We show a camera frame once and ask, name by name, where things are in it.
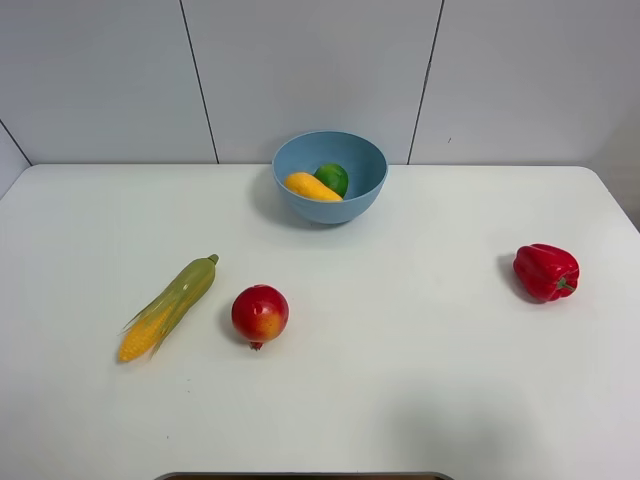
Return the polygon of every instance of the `pomegranate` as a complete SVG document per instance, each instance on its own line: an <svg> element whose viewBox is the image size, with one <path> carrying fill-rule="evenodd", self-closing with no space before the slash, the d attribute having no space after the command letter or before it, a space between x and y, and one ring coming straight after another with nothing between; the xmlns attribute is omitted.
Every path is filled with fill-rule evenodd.
<svg viewBox="0 0 640 480"><path fill-rule="evenodd" d="M276 338L287 326L289 305L275 288L256 285L238 295L231 308L233 326L249 340L251 348Z"/></svg>

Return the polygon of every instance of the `bell pepper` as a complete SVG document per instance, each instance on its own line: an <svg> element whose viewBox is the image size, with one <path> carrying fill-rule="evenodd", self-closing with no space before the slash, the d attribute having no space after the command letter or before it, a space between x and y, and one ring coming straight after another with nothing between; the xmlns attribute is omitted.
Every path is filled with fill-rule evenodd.
<svg viewBox="0 0 640 480"><path fill-rule="evenodd" d="M513 269L527 291L542 302L568 297L578 288L577 260L551 245L534 243L520 247Z"/></svg>

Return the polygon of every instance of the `corn cob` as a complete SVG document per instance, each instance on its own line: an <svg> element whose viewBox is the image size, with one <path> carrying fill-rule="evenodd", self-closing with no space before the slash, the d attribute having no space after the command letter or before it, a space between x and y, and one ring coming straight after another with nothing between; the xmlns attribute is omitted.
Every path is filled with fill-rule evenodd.
<svg viewBox="0 0 640 480"><path fill-rule="evenodd" d="M125 326L118 361L134 360L152 347L151 354L155 354L185 313L209 290L216 276L217 262L217 255L194 260L133 317Z"/></svg>

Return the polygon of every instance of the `bowl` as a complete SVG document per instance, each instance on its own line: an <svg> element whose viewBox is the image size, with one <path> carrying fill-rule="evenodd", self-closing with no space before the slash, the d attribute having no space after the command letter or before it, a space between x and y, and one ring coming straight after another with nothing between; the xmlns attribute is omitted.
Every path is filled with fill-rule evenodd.
<svg viewBox="0 0 640 480"><path fill-rule="evenodd" d="M349 176L342 202L312 200L284 186L290 174L313 175L327 163L341 165ZM273 175L285 201L307 220L324 224L348 222L369 208L382 189L387 170L387 161L378 147L344 132L305 133L285 143L273 159Z"/></svg>

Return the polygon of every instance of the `green lime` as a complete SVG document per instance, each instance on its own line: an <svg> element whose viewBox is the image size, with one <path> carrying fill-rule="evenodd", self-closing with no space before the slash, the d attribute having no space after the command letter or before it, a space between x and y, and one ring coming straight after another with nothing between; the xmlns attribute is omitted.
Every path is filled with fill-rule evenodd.
<svg viewBox="0 0 640 480"><path fill-rule="evenodd" d="M337 163L327 163L316 170L313 174L326 187L336 192L344 198L349 187L349 176L347 171Z"/></svg>

